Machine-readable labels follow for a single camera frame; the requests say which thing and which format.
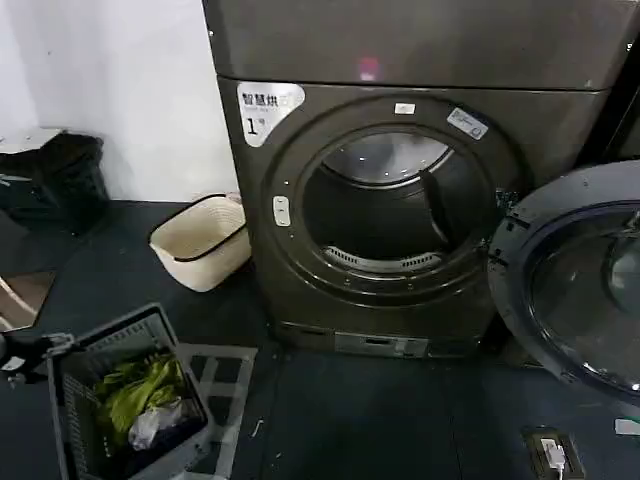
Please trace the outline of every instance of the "white wall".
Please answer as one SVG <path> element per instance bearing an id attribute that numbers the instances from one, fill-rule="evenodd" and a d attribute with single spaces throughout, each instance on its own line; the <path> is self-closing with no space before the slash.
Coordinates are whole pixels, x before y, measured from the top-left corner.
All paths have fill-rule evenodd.
<path id="1" fill-rule="evenodd" d="M 9 23 L 7 6 L 0 0 L 0 138 L 36 123 L 20 50 Z"/>
<path id="2" fill-rule="evenodd" d="M 0 2 L 40 125 L 103 137 L 113 198 L 237 189 L 200 0 Z"/>

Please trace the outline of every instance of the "beige laundry basket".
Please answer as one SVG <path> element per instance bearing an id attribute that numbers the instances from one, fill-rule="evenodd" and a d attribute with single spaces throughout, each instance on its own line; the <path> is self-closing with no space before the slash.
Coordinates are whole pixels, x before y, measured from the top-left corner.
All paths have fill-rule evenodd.
<path id="1" fill-rule="evenodd" d="M 196 292 L 220 284 L 251 256 L 242 206 L 209 195 L 157 227 L 149 245 L 178 282 Z"/>

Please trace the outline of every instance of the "open washer door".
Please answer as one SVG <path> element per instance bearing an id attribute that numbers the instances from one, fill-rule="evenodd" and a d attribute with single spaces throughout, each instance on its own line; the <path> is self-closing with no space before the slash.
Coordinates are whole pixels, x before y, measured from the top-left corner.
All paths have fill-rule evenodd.
<path id="1" fill-rule="evenodd" d="M 575 171 L 526 197 L 496 231 L 488 272 L 534 358 L 640 417 L 640 161 Z"/>

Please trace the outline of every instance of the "dark floor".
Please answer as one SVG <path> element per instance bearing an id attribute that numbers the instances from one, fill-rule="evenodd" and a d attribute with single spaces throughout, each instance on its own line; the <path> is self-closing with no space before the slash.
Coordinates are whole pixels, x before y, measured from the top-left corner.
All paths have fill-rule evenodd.
<path id="1" fill-rule="evenodd" d="M 177 284 L 147 245 L 171 204 L 117 204 L 91 234 L 53 228 L 10 241 L 0 273 L 57 266 L 34 329 L 81 334 L 160 302 L 182 342 L 259 348 L 233 478 L 534 480 L 522 431 L 572 435 L 587 478 L 637 478 L 640 444 L 615 415 L 545 371 L 283 349 L 268 335 L 250 266 L 205 294 Z M 255 436 L 255 426 L 264 423 Z M 0 383 L 3 480 L 59 478 L 46 385 Z"/>

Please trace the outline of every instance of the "front-loading washing machine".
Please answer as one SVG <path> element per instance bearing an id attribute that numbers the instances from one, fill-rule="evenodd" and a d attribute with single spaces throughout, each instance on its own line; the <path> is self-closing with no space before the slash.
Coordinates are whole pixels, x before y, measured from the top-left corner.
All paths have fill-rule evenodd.
<path id="1" fill-rule="evenodd" d="M 635 38 L 626 0 L 209 0 L 276 334 L 474 351 L 496 226 L 571 169 Z"/>

